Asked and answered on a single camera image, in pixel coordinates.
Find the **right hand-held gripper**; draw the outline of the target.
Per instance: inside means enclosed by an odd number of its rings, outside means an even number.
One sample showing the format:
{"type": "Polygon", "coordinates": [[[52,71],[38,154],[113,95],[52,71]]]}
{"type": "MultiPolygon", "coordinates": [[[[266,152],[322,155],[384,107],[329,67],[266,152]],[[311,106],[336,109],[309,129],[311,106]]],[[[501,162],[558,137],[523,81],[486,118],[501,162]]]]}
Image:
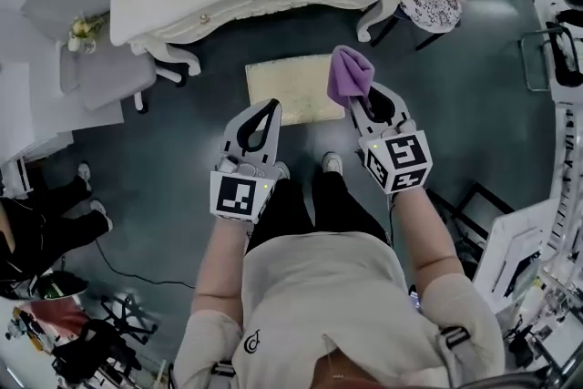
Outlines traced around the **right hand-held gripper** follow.
{"type": "Polygon", "coordinates": [[[365,97],[350,98],[363,167],[387,195],[423,186],[433,166],[425,133],[404,100],[373,82],[365,97]]]}

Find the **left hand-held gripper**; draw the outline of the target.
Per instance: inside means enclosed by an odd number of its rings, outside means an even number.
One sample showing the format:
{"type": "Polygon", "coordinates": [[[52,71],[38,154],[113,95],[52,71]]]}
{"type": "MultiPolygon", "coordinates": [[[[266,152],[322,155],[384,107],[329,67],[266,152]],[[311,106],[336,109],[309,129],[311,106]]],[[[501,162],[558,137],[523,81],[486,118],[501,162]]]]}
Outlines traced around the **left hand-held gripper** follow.
{"type": "Polygon", "coordinates": [[[257,224],[280,178],[276,161],[282,107],[266,99],[247,107],[225,128],[218,167],[210,173],[210,213],[257,224]],[[238,158],[255,158],[254,163],[238,158]]]}

